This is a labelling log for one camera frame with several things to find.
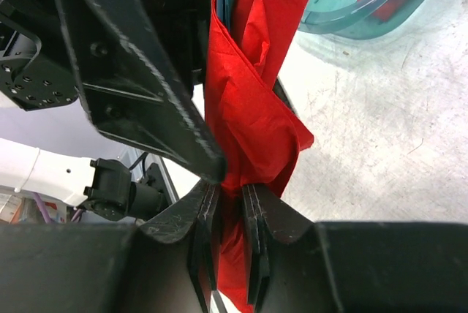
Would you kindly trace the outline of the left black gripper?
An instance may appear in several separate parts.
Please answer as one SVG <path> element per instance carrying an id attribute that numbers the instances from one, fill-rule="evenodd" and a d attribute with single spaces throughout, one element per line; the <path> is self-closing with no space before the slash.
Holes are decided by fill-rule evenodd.
<path id="1" fill-rule="evenodd" d="M 101 135 L 217 184 L 226 160 L 189 96 L 205 76 L 208 3 L 1 0 L 1 93 L 26 111 L 79 93 Z"/>

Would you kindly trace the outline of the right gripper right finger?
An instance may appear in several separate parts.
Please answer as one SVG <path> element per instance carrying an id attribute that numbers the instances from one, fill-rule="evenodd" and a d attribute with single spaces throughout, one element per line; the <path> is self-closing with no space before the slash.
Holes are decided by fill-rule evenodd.
<path id="1" fill-rule="evenodd" d="M 465 312 L 467 226 L 312 222 L 266 186 L 242 189 L 256 312 Z"/>

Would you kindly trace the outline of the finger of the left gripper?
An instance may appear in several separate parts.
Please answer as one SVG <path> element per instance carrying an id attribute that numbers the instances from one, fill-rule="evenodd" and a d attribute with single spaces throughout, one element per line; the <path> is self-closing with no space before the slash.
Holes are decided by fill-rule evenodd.
<path id="1" fill-rule="evenodd" d="M 279 79 L 279 77 L 276 78 L 275 83 L 273 85 L 273 92 L 275 95 L 289 108 L 291 112 L 296 114 L 295 108 L 293 107 L 286 91 L 284 90 L 284 87 Z"/>

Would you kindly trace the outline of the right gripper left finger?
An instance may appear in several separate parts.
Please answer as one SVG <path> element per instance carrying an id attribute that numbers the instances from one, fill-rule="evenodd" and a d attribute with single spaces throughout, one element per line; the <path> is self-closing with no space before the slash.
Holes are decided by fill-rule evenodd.
<path id="1" fill-rule="evenodd" d="M 208 312 L 219 188 L 199 182 L 141 226 L 1 227 L 3 312 Z"/>

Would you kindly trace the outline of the red paper napkin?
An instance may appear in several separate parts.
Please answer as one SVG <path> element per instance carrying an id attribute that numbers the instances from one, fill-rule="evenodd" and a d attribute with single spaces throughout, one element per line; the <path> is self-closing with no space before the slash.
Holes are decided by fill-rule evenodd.
<path id="1" fill-rule="evenodd" d="M 211 12 L 205 122 L 227 157 L 221 184 L 217 286 L 240 312 L 247 302 L 241 189 L 281 196 L 313 134 L 273 92 L 309 0 L 235 0 L 230 26 Z"/>

